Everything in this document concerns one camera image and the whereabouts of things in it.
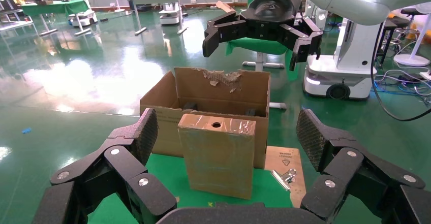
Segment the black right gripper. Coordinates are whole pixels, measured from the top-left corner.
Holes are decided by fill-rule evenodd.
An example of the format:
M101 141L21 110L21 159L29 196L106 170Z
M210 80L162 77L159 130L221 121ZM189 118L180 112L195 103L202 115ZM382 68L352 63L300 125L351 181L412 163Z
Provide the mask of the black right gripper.
M309 17L293 26L301 0L253 0L237 15L227 12L207 21L202 52L210 57L219 43L240 38L279 41L292 51L289 70L306 62L309 55L320 57L323 31Z

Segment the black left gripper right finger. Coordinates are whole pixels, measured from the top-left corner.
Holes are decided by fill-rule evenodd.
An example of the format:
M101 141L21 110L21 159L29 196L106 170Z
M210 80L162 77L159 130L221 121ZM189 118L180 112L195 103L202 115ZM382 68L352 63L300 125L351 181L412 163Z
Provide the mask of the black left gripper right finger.
M348 196L358 198L382 223L430 223L430 192L424 181L370 153L348 131L300 111L296 134L320 174L301 209L332 223Z

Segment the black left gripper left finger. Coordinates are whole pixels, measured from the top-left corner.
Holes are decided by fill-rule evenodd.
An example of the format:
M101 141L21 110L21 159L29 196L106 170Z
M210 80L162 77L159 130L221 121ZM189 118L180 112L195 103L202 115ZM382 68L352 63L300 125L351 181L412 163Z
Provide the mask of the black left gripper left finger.
M52 175L33 223L87 223L112 194L139 223L158 222L177 201L146 167L157 135L153 108L135 124L114 129L97 150Z

